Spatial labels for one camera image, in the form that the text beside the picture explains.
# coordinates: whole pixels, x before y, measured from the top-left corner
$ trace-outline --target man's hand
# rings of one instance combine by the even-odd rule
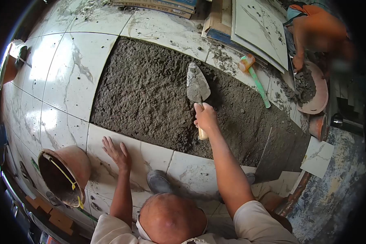
[[[132,168],[132,158],[124,143],[120,143],[120,147],[116,148],[111,137],[108,139],[104,136],[102,139],[103,150],[117,164],[119,171],[128,171]]]
[[[220,131],[220,127],[217,120],[217,113],[214,108],[207,103],[203,103],[203,107],[197,103],[194,103],[194,109],[197,113],[194,121],[195,126],[198,126],[208,134],[212,136],[215,132]]]
[[[293,58],[293,65],[294,65],[294,72],[299,72],[302,70],[304,65],[304,57],[299,57],[298,55],[295,55]]]

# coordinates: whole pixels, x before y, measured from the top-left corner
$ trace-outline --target trowel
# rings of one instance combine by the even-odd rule
[[[210,96],[209,84],[196,63],[191,62],[187,69],[187,97],[202,106],[202,102]],[[208,135],[198,127],[198,139],[206,140]]]

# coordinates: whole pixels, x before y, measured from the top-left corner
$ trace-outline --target floor tile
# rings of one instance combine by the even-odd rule
[[[42,34],[43,29],[46,26],[51,14],[56,9],[56,2],[47,4],[46,8],[42,11],[40,17],[38,18],[37,22],[35,23],[33,29],[31,30],[28,39],[38,37]]]
[[[175,151],[167,175],[183,194],[199,199],[215,198],[218,188],[211,159]]]
[[[158,169],[166,172],[173,153],[171,149],[141,142],[141,154],[148,165],[148,171]]]
[[[203,201],[195,199],[194,202],[198,208],[201,208],[206,215],[214,214],[215,210],[221,204],[218,200]]]
[[[22,99],[22,90],[17,86],[12,85],[10,95],[10,113],[8,123],[14,133],[20,138],[20,105]]]
[[[119,35],[134,11],[121,11],[117,7],[103,4],[101,1],[88,1],[66,32],[98,32]]]
[[[241,53],[234,51],[230,48],[214,46],[209,51],[206,63],[230,74],[234,78],[238,79],[239,81],[257,91],[258,89],[256,88],[255,82],[252,79],[251,75],[243,73],[237,67],[237,64],[240,62],[240,58],[242,56],[243,55]]]
[[[31,56],[33,56],[34,54],[34,49],[35,49],[35,44],[38,41],[38,37],[34,37],[31,39],[28,39],[24,45],[22,46],[27,46],[27,58],[26,58],[26,62],[30,63],[30,59]],[[20,68],[20,70],[17,72],[15,79],[13,81],[11,81],[14,85],[16,85],[17,87],[19,87],[20,89],[23,89],[23,83],[24,83],[24,77],[26,76],[26,71],[27,71],[27,65],[23,64],[22,68]]]
[[[63,33],[74,20],[76,14],[88,0],[60,0],[46,22],[41,35]]]
[[[40,36],[30,54],[29,63],[24,76],[23,90],[42,100],[51,61],[63,34]]]
[[[11,89],[12,89],[12,83],[7,82],[3,85],[2,95],[1,95],[1,119],[4,121],[8,121],[10,118],[10,112],[11,112]]]
[[[153,42],[205,61],[210,45],[200,36],[196,25],[196,22],[171,14],[137,10],[121,36]]]
[[[325,141],[320,142],[312,136],[301,164],[301,169],[323,178],[332,158],[333,150],[333,145]]]
[[[89,121],[99,78],[116,38],[65,33],[50,66],[43,101]]]
[[[272,102],[278,109],[284,111],[292,119],[295,111],[295,103],[290,102],[283,90],[281,89],[280,82],[282,82],[277,77],[270,77],[270,83],[268,85],[268,99]]]
[[[20,134],[22,142],[35,155],[41,151],[40,115],[42,101],[23,91],[20,108]]]
[[[150,192],[146,182],[146,175],[150,168],[142,159],[141,142],[93,124],[89,126],[87,143],[87,155],[91,160],[92,167],[91,177],[88,181],[88,190],[112,199],[117,186],[118,166],[103,151],[103,136],[110,136],[116,146],[119,146],[120,142],[126,145],[132,157],[132,171],[130,174],[132,192]]]
[[[28,172],[28,174],[30,175],[31,179],[34,182],[35,187],[37,188],[37,190],[39,191],[39,181],[38,181],[38,176],[37,176],[37,172],[35,171],[35,168],[32,164],[32,159],[35,162],[38,162],[38,157],[33,154],[24,143],[22,143],[22,151],[23,151],[23,164]]]
[[[42,148],[51,150],[76,145],[86,151],[89,123],[43,103],[41,115]]]

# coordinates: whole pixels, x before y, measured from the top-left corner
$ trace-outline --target worker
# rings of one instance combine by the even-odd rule
[[[132,232],[132,196],[129,180],[132,159],[124,143],[116,147],[110,137],[103,137],[103,150],[117,164],[119,177],[110,214],[99,217],[91,243],[298,243],[291,234],[291,229],[287,230],[280,223],[282,221],[278,222],[271,217],[280,216],[271,215],[256,201],[249,180],[223,138],[213,107],[207,103],[203,103],[203,107],[196,103],[194,108],[194,124],[209,136],[217,186],[233,220],[234,227],[231,229],[235,239],[220,236],[222,231],[212,233],[205,213],[197,208],[191,199],[181,197],[169,183],[166,174],[159,170],[152,171],[147,176],[149,188],[155,195],[147,199],[140,210],[136,223],[139,237],[136,238]]]
[[[353,48],[347,37],[346,27],[335,16],[321,7],[307,5],[303,2],[293,2],[287,9],[287,22],[283,25],[289,51],[295,47],[293,57],[295,72],[304,65],[304,52],[308,49],[313,52],[327,53],[327,71],[333,58],[351,60]],[[289,31],[293,35],[290,43]]]

